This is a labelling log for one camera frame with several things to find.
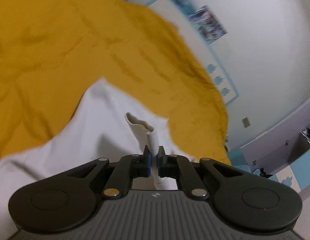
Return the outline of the white printed t-shirt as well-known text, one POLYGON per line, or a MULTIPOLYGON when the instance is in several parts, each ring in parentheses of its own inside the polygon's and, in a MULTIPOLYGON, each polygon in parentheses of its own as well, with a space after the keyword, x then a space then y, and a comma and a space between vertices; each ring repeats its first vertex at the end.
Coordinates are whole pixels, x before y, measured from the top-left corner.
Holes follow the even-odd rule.
POLYGON ((98 158, 111 162, 142 153, 156 137, 167 154, 182 154, 173 143, 168 120, 100 79, 84 93, 71 121, 42 146, 0 160, 0 239, 17 232, 8 202, 21 187, 98 158))

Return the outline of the blue white wardrobe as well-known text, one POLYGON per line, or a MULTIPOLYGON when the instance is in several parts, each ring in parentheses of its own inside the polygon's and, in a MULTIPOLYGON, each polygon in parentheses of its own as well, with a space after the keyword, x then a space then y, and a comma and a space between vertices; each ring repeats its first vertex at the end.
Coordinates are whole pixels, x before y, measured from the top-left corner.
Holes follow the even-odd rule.
POLYGON ((310 197, 310 98, 228 157, 239 169, 287 185, 310 197))

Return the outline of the mustard yellow quilt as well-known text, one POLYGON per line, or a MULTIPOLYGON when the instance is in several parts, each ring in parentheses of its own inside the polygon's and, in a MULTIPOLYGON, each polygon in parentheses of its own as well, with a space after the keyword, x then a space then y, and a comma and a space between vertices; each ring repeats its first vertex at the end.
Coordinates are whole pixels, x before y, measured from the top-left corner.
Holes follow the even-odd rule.
POLYGON ((57 135, 102 77, 167 118, 185 153, 230 162, 203 66, 171 23, 123 0, 0 0, 0 159, 57 135))

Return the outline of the white blue-trimmed headboard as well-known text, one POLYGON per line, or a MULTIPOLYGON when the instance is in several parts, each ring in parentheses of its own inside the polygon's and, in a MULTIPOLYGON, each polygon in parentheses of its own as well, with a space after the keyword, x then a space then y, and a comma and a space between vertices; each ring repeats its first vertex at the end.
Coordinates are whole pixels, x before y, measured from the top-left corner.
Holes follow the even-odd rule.
POLYGON ((150 0, 146 3, 146 6, 177 26, 178 32, 184 42, 196 59, 198 59, 222 95, 225 105, 228 106, 234 102, 239 97, 237 89, 217 55, 211 46, 205 42, 195 24, 171 0, 150 0))

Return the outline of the beige wall socket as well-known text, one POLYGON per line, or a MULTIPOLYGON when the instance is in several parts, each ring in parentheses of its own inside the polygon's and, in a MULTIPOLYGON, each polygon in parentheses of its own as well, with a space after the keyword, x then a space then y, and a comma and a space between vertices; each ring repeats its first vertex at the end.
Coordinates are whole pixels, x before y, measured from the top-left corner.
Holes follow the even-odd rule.
POLYGON ((243 118, 242 123, 243 123, 244 128, 247 128, 250 126, 250 121, 249 121, 248 117, 243 118))

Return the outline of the anime wall poster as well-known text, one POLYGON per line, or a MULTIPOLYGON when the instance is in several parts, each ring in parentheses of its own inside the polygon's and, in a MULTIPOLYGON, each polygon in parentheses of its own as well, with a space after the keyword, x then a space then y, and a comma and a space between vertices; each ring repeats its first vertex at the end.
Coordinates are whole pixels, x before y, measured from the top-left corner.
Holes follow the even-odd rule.
POLYGON ((227 33, 207 5, 199 8, 193 14, 189 15, 188 18, 207 44, 211 44, 227 33))

